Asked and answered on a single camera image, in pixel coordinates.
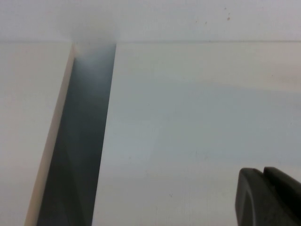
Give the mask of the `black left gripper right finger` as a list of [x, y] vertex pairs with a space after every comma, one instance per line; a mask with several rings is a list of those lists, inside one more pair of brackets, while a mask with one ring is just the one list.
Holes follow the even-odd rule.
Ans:
[[301, 183], [275, 167], [265, 167], [263, 174], [275, 190], [283, 209], [301, 225]]

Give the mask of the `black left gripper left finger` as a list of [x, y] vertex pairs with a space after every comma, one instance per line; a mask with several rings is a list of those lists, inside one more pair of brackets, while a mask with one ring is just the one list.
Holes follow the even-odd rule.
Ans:
[[242, 168], [238, 176], [235, 211], [239, 226], [288, 226], [290, 217], [263, 173]]

